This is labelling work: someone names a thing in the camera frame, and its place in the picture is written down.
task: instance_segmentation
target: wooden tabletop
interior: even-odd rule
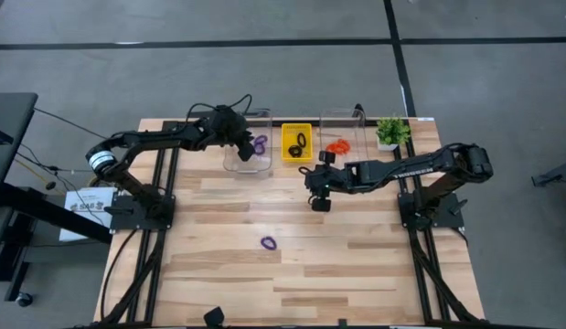
[[[139,129],[160,130],[162,124],[143,119]],[[412,118],[410,124],[417,154],[441,146],[435,121]],[[392,152],[376,149],[374,132],[367,128],[369,158],[394,160]],[[318,128],[313,133],[315,151]],[[154,325],[205,325],[203,315],[216,306],[230,325],[336,324],[338,318],[349,324],[422,324],[408,235],[400,226],[398,183],[365,195],[332,194],[331,212],[315,213],[298,164],[281,161],[279,135],[274,128],[272,168],[265,175],[225,171],[219,147],[179,153],[176,213],[166,235]],[[156,152],[139,155],[131,173],[150,182],[155,159]],[[425,175],[423,184],[439,176]],[[106,271],[128,233],[114,235]],[[106,313],[133,279],[140,235],[112,271]],[[483,317],[464,241],[446,228],[433,235],[443,278],[471,313]],[[265,236],[276,239],[277,250],[261,246]],[[154,241],[152,236],[149,250]],[[434,287],[427,282],[438,318]],[[137,320],[144,318],[147,290],[148,282]]]

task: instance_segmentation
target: potted plant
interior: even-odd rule
[[[376,131],[379,151],[392,151],[411,137],[411,128],[399,118],[385,118],[377,122]]]

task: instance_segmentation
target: yellow container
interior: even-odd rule
[[[298,145],[297,136],[303,133],[306,146],[300,157],[292,157],[289,147]],[[283,123],[281,126],[281,157],[283,161],[304,163],[313,159],[313,137],[311,134],[311,123]]]

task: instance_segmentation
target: gray floor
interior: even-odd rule
[[[566,36],[566,1],[393,3],[401,37]],[[5,0],[0,10],[0,43],[388,35],[380,0]],[[529,179],[566,161],[566,44],[407,46],[404,55],[418,115],[437,119],[443,143],[486,147],[495,167],[460,193],[487,318],[566,328],[566,185],[535,189]],[[404,113],[390,46],[0,51],[0,91],[37,92],[39,108],[100,133],[246,92],[277,115],[356,102],[370,115]],[[73,168],[86,167],[96,142],[40,114],[25,139],[44,162]],[[42,186],[16,165],[8,179]],[[0,283],[0,328],[88,323],[102,272],[98,257],[33,266],[25,290],[37,300],[26,309],[2,302]]]

